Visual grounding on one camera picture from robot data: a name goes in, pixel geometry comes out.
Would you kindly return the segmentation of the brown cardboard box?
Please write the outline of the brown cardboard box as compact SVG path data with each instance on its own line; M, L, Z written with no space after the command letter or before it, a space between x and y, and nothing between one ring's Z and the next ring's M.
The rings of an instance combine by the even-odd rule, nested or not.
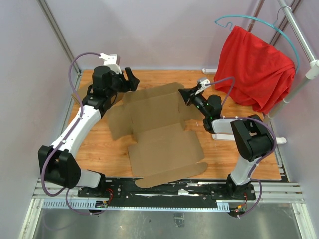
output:
M106 112L113 140L131 135L128 146L131 169L140 188L150 188L202 174L204 152L186 122L202 120L201 112L187 106L178 82L127 92L122 103Z
M79 96L80 99L77 98L75 93L72 93L72 98L74 99L74 101L76 101L78 104L80 104L80 102L84 99L84 97L87 95L87 91L89 86L91 86L92 83L87 83L84 86L80 87L77 90L77 94Z

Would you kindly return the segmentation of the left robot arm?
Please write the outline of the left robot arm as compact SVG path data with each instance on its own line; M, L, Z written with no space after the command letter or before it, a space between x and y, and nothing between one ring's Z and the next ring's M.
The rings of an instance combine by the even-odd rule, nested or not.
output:
M94 69L92 84L81 100L77 115L56 141L50 146L43 145L38 151L41 185L47 196L55 197L61 192L50 193L46 182L62 189L88 187L96 197L106 193L107 185L102 182L104 175L81 169L75 157L90 130L115 103L118 93L135 91L139 82L129 67L119 72L109 65Z

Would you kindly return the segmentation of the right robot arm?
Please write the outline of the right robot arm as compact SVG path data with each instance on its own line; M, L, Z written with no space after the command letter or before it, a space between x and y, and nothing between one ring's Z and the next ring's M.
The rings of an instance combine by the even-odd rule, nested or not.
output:
M205 98L202 93L197 93L196 88L188 92L189 99L185 103L195 105L204 115L203 126L208 133L234 136L240 157L235 169L227 176L225 188L229 198L238 199L250 185L251 175L259 162L274 151L276 137L258 115L222 117L222 100L219 95Z

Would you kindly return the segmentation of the folded brown cardboard box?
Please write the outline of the folded brown cardboard box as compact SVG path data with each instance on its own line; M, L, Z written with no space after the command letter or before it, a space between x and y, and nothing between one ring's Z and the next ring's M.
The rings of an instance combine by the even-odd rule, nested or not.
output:
M79 96L80 99L77 98L75 93L72 93L72 98L74 99L74 101L76 101L78 104L80 104L80 102L84 99L84 97L87 95L87 91L89 86L91 86L92 83L87 83L84 86L80 87L77 90L77 94Z

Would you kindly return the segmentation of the red cloth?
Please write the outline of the red cloth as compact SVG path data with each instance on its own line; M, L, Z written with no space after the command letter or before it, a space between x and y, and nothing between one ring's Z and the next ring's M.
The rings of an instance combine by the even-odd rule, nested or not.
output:
M294 62L274 46L235 26L220 53L215 88L238 104L269 113L290 91Z

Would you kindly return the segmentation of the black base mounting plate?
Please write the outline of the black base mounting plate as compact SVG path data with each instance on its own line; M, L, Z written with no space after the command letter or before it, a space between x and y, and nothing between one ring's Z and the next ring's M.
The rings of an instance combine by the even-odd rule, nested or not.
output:
M150 188L136 185L138 178L107 177L97 188L83 187L78 197L111 199L111 206L147 208L212 208L218 200L253 201L252 184L232 192L226 180L182 179Z

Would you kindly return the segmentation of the teal clothes hanger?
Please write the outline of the teal clothes hanger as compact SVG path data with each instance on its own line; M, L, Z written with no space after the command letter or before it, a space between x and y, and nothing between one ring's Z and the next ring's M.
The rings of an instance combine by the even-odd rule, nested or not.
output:
M225 18L245 18L245 19L249 19L249 20L254 20L254 21L257 21L259 23L262 23L263 25L266 25L270 28L272 28L273 30L275 30L277 33L279 33L281 36L283 36L286 41L289 43L289 45L291 46L293 52L294 52L294 55L295 55L295 58L296 58L296 73L299 71L300 69L300 55L297 51L297 48L295 46L295 44L291 41L291 39L282 31L280 30L278 27L276 27L274 24L271 24L261 18L258 18L258 17L254 17L254 16L250 16L250 15L243 15L243 14L228 14L228 15L223 15L222 17L219 17L217 18L214 23L223 27L223 28L228 28L230 31L233 30L234 28L234 24L233 22L229 21L227 22L226 24L221 24L219 23L220 20L222 19L225 19Z

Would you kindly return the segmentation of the white clothes rack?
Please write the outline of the white clothes rack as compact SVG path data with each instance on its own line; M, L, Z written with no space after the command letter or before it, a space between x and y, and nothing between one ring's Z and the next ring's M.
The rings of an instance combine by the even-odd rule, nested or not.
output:
M319 61L311 51L292 10L283 0L279 4L309 60L310 69L302 82L292 88L301 63L291 39L274 24L254 16L238 14L237 18L260 22L283 36L295 54L296 63L273 45L228 22L225 27L229 28L231 33L222 48L215 79L213 82L208 79L199 82L198 93L214 85L216 89L226 92L235 102L251 105L253 110L264 113L264 123L268 123L308 81L319 75Z

